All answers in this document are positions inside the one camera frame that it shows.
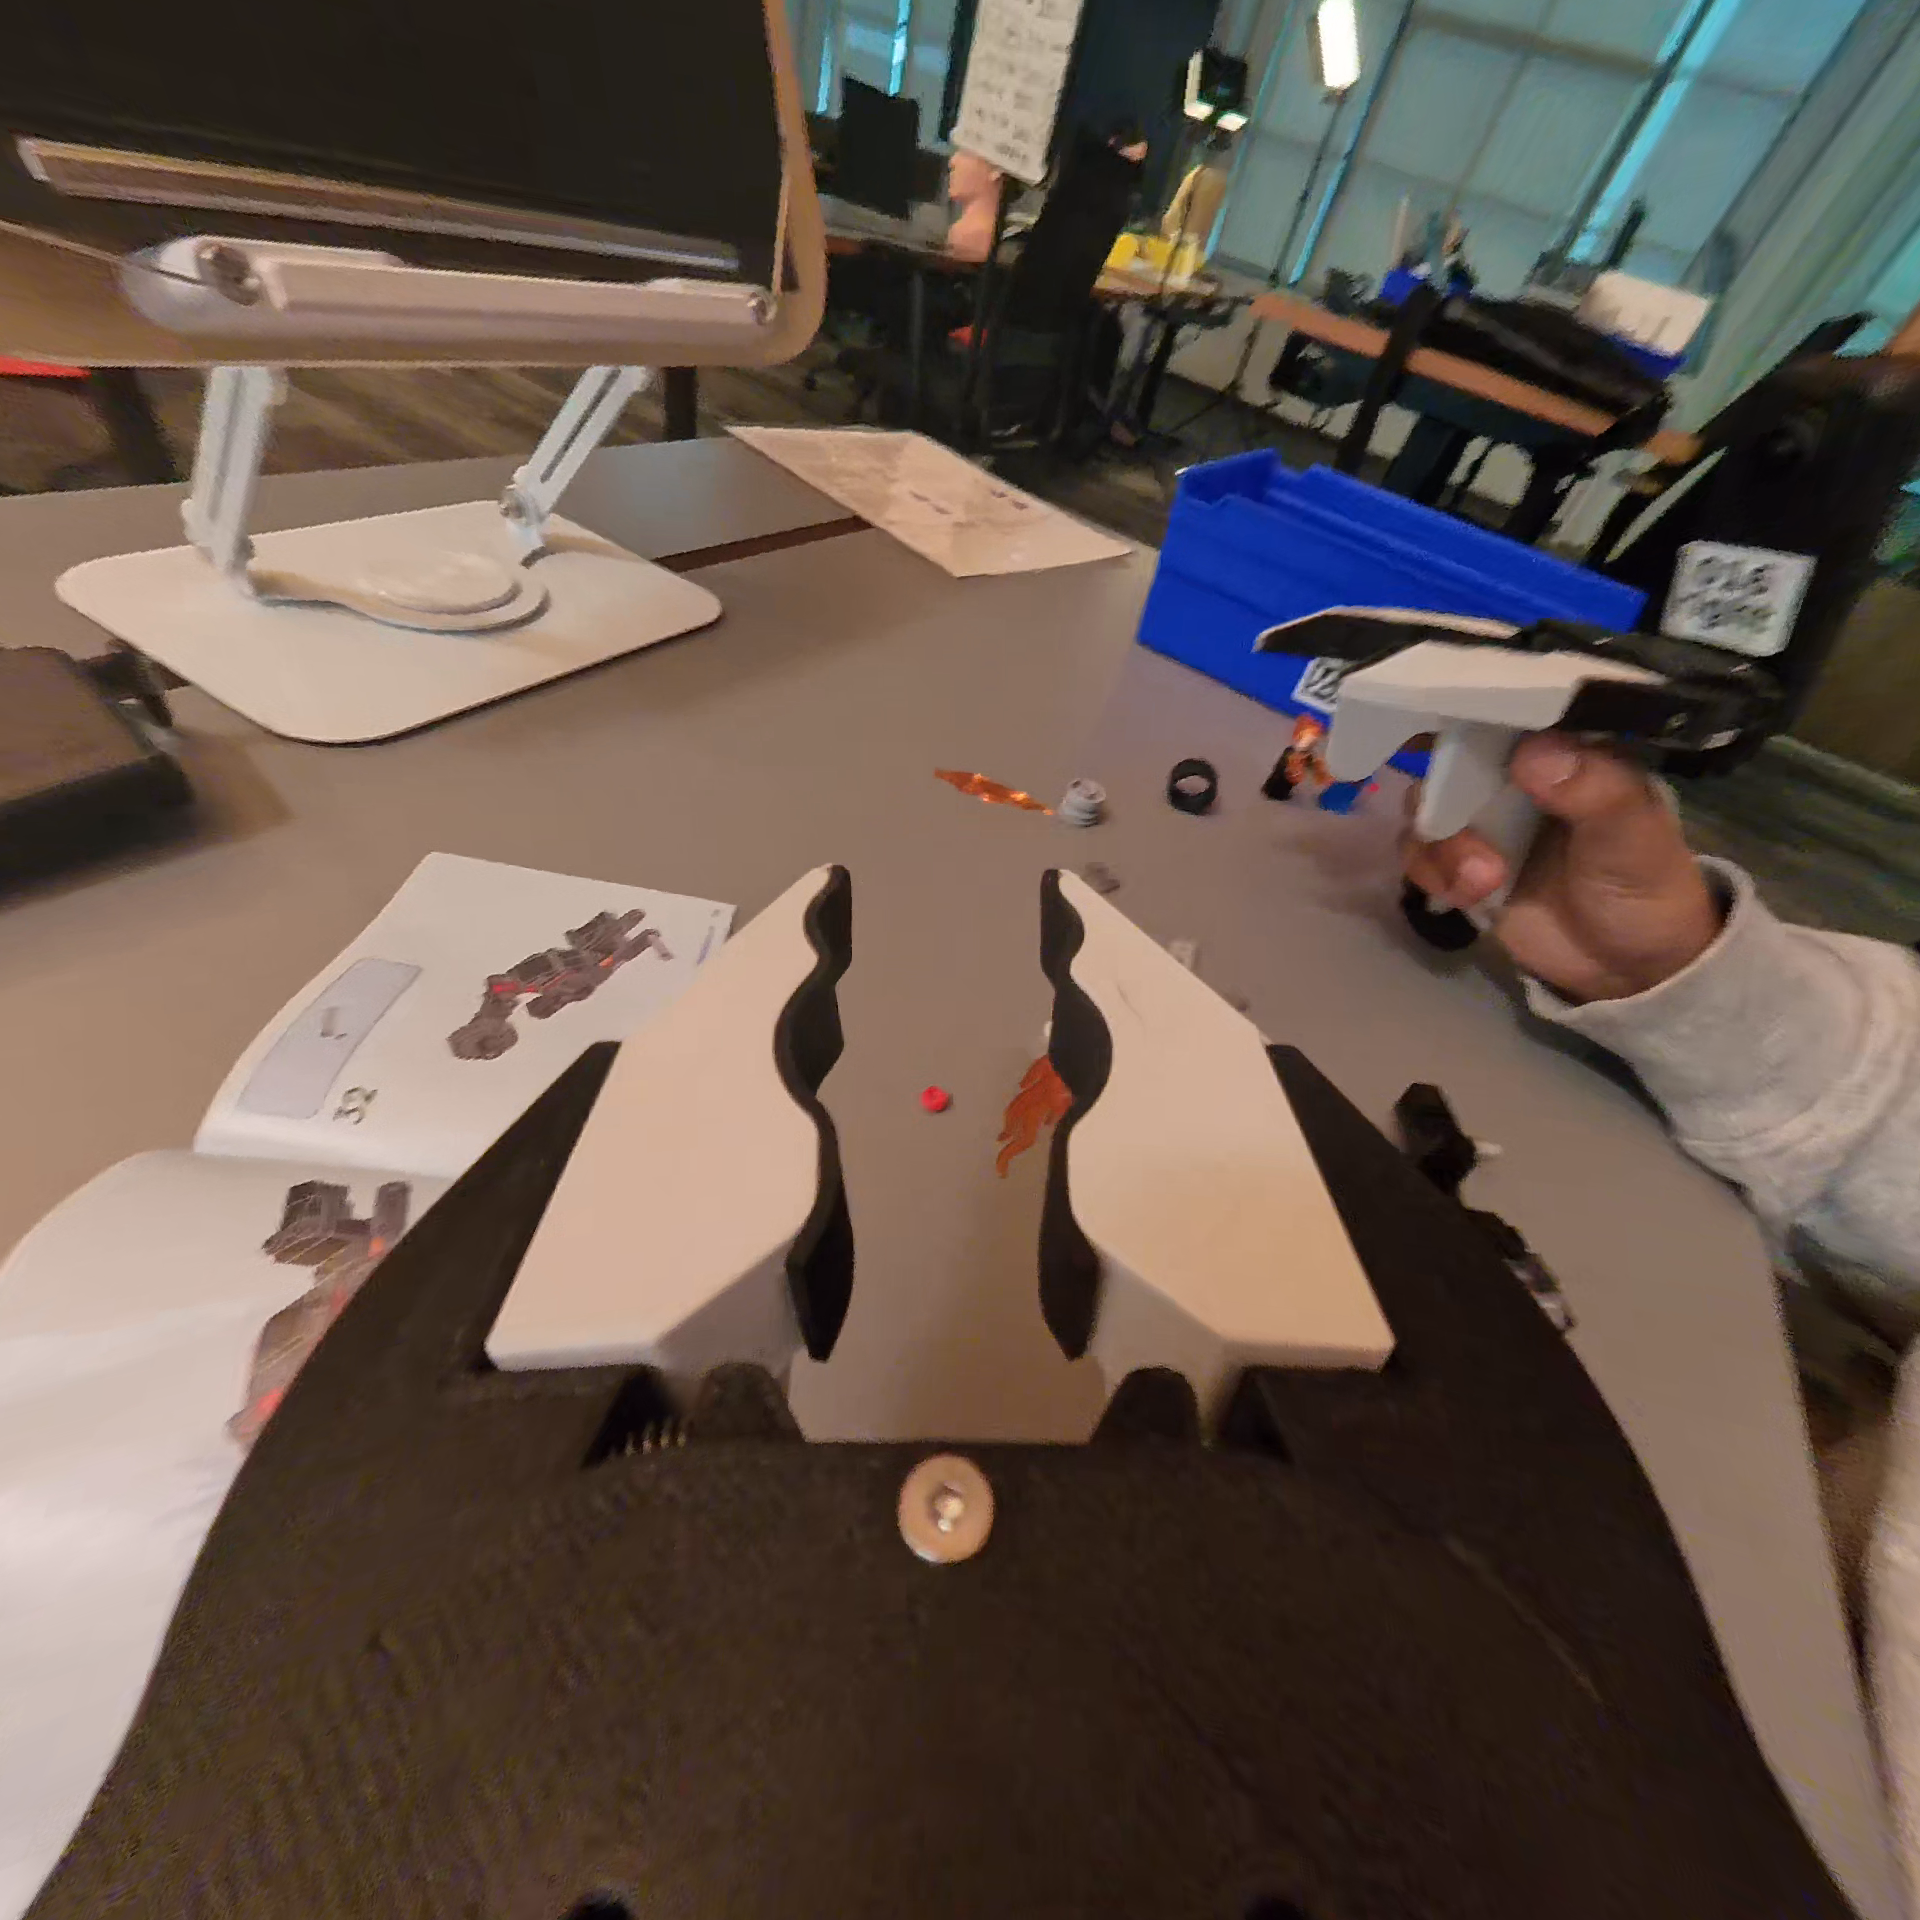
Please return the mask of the orange lego flame piece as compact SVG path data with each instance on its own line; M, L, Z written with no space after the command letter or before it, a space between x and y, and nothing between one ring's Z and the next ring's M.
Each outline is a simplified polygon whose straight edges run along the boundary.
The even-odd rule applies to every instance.
M1075 1105L1070 1086L1042 1052L1022 1071L1015 1095L1002 1107L997 1133L997 1175L1005 1179L1012 1162L1036 1150L1047 1129L1055 1129Z

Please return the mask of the person's right hand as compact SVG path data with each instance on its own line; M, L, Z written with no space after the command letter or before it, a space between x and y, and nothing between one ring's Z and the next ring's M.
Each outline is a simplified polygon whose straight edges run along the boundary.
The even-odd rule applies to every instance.
M1539 810L1519 867L1476 829L1399 839L1429 909L1478 918L1507 962L1568 1001L1632 1000L1715 947L1724 903L1666 789L1603 743L1523 734L1507 781Z

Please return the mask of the black lego motorcycle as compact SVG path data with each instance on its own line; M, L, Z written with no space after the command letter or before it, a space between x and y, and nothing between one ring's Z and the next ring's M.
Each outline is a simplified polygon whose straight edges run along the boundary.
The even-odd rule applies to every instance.
M1503 1213L1466 1206L1466 1179L1493 1157L1493 1150L1470 1139L1446 1095L1436 1084L1405 1086L1395 1100L1395 1122L1405 1159L1421 1169L1429 1189L1443 1192L1455 1211L1466 1213L1476 1234L1497 1253L1503 1268L1529 1290L1543 1318L1551 1318L1560 1334L1570 1334L1576 1318L1546 1263Z

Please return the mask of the black power bank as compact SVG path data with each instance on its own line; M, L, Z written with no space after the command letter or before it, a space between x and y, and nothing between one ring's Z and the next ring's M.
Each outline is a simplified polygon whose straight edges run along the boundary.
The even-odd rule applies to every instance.
M166 675L110 640L99 655L4 646L4 888L178 831L194 805Z

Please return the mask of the instruction booklet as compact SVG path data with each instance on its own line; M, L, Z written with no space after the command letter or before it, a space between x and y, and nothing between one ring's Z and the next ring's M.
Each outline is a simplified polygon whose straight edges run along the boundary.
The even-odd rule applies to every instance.
M434 852L235 1061L4 1263L4 1742L108 1741L204 1511L350 1295L734 909Z

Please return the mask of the white wall chart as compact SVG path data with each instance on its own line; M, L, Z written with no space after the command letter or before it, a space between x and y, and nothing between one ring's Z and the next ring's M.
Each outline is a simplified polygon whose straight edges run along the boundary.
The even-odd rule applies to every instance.
M1084 2L977 2L949 147L1038 186Z

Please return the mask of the printed paper sheet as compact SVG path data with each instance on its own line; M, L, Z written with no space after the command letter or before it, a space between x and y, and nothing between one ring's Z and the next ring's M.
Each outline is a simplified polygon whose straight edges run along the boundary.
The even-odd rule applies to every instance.
M914 430L734 423L731 436L957 581L1132 555L1132 546L1108 530Z

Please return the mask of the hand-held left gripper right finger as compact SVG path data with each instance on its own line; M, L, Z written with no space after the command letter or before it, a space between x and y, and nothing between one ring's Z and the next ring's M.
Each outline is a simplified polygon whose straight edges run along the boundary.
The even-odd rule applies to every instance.
M1381 1372L1395 1331L1259 1027L1084 877L1047 867L1038 1298L1108 1397L1169 1376Z

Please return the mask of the black office chair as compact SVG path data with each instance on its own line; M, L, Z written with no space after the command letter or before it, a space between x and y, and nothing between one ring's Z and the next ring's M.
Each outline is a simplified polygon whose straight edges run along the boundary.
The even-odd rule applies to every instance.
M962 423L980 454L1063 436L1091 373L1098 282L1138 182L1127 147L1078 130L1009 264L987 274Z

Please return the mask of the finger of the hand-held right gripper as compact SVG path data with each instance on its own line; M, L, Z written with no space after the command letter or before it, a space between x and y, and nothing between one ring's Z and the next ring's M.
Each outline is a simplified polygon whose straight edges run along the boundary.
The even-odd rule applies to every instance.
M1326 606L1268 626L1254 640L1259 655L1367 662L1421 642L1488 646L1523 655L1575 649L1575 632L1553 621L1511 625L1446 609Z
M1565 649L1539 655L1507 646L1406 646L1341 675L1326 770L1332 781L1366 781L1418 734L1453 724L1551 730L1588 684L1657 691L1666 678Z

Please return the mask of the wooden desk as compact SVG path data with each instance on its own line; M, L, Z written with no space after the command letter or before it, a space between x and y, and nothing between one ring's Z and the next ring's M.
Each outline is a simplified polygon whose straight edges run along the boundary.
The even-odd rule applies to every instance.
M1326 309L1317 300L1285 295L1285 291L1259 291L1249 300L1249 318L1263 320L1263 323L1276 323L1289 332L1298 332L1306 340L1317 340L1328 348L1345 348L1355 352L1367 363L1379 363L1385 357L1392 357L1392 337L1387 331L1355 320L1355 318L1341 318ZM1546 387L1529 384L1515 374L1496 373L1488 367L1478 367L1473 359L1443 352L1443 348L1429 348L1429 346L1418 346L1405 352L1405 374L1406 379L1424 379L1429 384L1449 387L1453 394L1470 394L1478 403L1488 403L1503 412L1531 418L1531 420L1543 420L1553 430L1568 430L1575 436L1588 436L1588 441L1603 441L1612 428L1619 428L1617 418L1568 399L1568 394L1553 394ZM1686 463L1692 457L1702 454L1702 434L1663 423L1657 430L1651 428L1634 428L1627 423L1621 436L1617 436L1617 443L1621 449L1648 449L1651 459L1657 463Z

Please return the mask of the white laptop stand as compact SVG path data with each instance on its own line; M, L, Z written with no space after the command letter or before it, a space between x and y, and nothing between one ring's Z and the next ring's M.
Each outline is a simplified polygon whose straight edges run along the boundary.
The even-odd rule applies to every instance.
M558 516L624 405L665 367L743 367L784 300L731 278L573 282L401 264L389 250L193 235L120 264L173 332L261 348L637 346L587 367L497 500L251 533L284 367L204 374L181 542L92 557L54 592L108 635L264 730L371 743L697 632L714 595Z

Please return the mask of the blue plastic bin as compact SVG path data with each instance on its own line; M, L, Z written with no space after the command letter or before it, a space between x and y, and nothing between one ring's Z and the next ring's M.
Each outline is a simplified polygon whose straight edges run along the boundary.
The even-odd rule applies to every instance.
M1535 546L1274 449L1189 468L1171 496L1137 640L1259 703L1292 730L1332 724L1340 660L1268 629L1345 609L1424 609L1507 625L1634 629L1646 592Z

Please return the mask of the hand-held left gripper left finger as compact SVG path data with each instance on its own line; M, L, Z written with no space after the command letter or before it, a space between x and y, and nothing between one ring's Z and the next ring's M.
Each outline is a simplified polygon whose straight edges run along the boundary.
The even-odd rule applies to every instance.
M499 1372L790 1372L853 1305L824 1082L841 1059L853 875L808 867L616 1045L485 1334Z

